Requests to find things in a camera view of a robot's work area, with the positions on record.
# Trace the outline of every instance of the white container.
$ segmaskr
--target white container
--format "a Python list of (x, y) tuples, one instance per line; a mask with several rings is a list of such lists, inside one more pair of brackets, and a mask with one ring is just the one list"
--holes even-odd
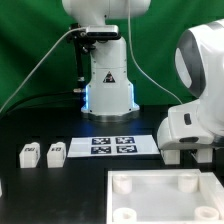
[[(117, 175), (132, 178), (129, 194), (114, 192), (113, 177)], [(186, 176), (190, 177), (188, 188), (182, 185)], [(213, 173), (176, 169), (108, 172), (106, 224), (115, 224), (113, 214), (119, 208), (134, 210), (136, 224), (207, 224), (195, 219), (195, 209), (202, 206), (218, 211), (219, 219), (211, 224), (224, 224), (224, 188)]]

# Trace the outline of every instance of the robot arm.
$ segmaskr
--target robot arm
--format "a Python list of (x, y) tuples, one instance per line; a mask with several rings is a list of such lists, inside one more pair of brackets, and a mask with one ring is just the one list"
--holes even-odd
[[(130, 0), (131, 15), (144, 14), (151, 0)], [(81, 26), (104, 26), (105, 19), (128, 17), (128, 0), (62, 0), (65, 11)]]
[(177, 73), (198, 99), (171, 107), (159, 127), (158, 145), (167, 164), (166, 157), (172, 163), (182, 149), (197, 149), (198, 162), (211, 162), (213, 148), (224, 146), (223, 39), (224, 20), (218, 20), (186, 30), (178, 42)]

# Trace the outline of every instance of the black cable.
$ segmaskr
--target black cable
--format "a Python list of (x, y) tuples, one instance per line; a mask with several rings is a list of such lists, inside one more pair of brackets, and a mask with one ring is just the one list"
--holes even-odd
[(11, 105), (6, 110), (6, 112), (4, 113), (4, 115), (2, 117), (6, 116), (9, 113), (11, 113), (12, 111), (14, 111), (19, 105), (21, 105), (23, 103), (26, 103), (26, 102), (28, 102), (30, 100), (34, 100), (34, 99), (38, 99), (38, 98), (43, 98), (43, 97), (49, 97), (49, 96), (59, 96), (59, 95), (69, 95), (69, 94), (80, 96), (80, 93), (74, 93), (73, 91), (65, 91), (65, 92), (57, 92), (57, 93), (55, 93), (55, 92), (54, 93), (42, 93), (42, 94), (33, 95), (33, 96), (30, 96), (30, 97), (26, 97), (26, 98), (24, 98), (22, 100), (19, 100), (16, 103), (14, 103), (13, 105)]
[(73, 97), (73, 98), (69, 98), (69, 99), (63, 99), (63, 100), (55, 100), (55, 101), (51, 101), (51, 102), (46, 102), (46, 103), (40, 103), (40, 104), (35, 104), (35, 105), (30, 105), (30, 106), (26, 106), (26, 107), (20, 107), (18, 109), (14, 109), (14, 110), (19, 110), (19, 109), (27, 109), (27, 108), (33, 108), (33, 107), (39, 107), (39, 106), (43, 106), (43, 105), (48, 105), (48, 104), (54, 104), (54, 103), (61, 103), (61, 102), (65, 102), (65, 101), (71, 101), (71, 100), (79, 100), (78, 97)]

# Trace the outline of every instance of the green screen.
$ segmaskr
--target green screen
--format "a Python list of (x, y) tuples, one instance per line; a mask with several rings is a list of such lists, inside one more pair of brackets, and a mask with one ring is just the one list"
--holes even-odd
[[(179, 80), (174, 66), (178, 39), (184, 30), (224, 17), (223, 0), (152, 0), (148, 12), (132, 22), (133, 49), (140, 67), (183, 102), (193, 99)], [(0, 105), (14, 92), (52, 45), (75, 21), (61, 0), (0, 1)], [(128, 43), (127, 20), (108, 21), (120, 27)], [(84, 60), (90, 79), (90, 60)], [(64, 40), (11, 101), (45, 93), (72, 90), (76, 83), (75, 53)], [(140, 105), (178, 104), (148, 82), (135, 68), (128, 48), (128, 77)]]

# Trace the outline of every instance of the black table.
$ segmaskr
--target black table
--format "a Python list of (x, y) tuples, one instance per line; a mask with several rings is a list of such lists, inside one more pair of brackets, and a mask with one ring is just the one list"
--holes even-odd
[[(23, 109), (0, 121), (0, 222), (7, 224), (103, 224), (106, 220), (108, 170), (197, 169), (214, 172), (224, 184), (224, 150), (212, 164), (198, 165), (189, 151), (181, 152), (181, 164), (166, 166), (160, 155), (67, 158), (63, 168), (47, 168), (52, 143), (72, 137), (152, 134), (167, 115), (165, 106), (148, 106), (140, 117), (122, 123), (83, 120), (79, 109)], [(37, 168), (20, 169), (19, 153), (25, 144), (40, 143)]]

